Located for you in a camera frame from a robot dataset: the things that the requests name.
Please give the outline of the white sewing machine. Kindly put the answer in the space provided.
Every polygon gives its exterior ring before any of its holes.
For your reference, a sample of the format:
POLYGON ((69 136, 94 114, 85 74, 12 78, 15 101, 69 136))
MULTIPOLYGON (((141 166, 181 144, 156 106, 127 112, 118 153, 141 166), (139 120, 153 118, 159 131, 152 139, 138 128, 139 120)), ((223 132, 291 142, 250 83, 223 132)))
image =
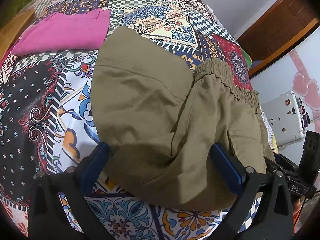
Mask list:
POLYGON ((262 105, 278 148, 304 140, 310 124, 302 99, 292 90, 262 105))

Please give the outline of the olive khaki pants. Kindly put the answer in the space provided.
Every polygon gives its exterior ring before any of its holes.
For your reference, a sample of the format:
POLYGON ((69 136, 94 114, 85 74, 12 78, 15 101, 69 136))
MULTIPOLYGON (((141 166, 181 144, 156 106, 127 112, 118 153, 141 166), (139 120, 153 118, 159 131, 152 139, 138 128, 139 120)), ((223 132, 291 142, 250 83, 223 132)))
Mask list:
POLYGON ((104 171, 150 204, 190 211, 233 205, 209 156, 219 142, 242 165, 266 172, 273 158, 258 93, 234 84, 229 64, 184 59, 118 27, 99 49, 93 122, 111 155, 104 171))

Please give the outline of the wooden door frame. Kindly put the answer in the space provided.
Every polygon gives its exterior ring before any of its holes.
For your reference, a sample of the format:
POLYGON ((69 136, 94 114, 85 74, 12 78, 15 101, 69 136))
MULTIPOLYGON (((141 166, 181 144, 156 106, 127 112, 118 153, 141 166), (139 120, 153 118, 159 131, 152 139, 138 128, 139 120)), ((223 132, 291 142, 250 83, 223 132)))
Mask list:
POLYGON ((307 0, 277 0, 238 39, 253 63, 253 78, 319 27, 319 17, 307 0))

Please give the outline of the folded pink garment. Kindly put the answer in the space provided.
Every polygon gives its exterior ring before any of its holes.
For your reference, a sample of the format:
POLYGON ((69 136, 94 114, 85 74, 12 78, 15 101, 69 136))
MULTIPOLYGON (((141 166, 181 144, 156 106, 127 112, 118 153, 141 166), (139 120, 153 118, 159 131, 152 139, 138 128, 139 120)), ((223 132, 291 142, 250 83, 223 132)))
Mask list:
POLYGON ((11 53, 23 56, 45 51, 99 49, 106 38, 110 17, 111 12, 101 8, 76 15, 55 12, 28 28, 11 53))

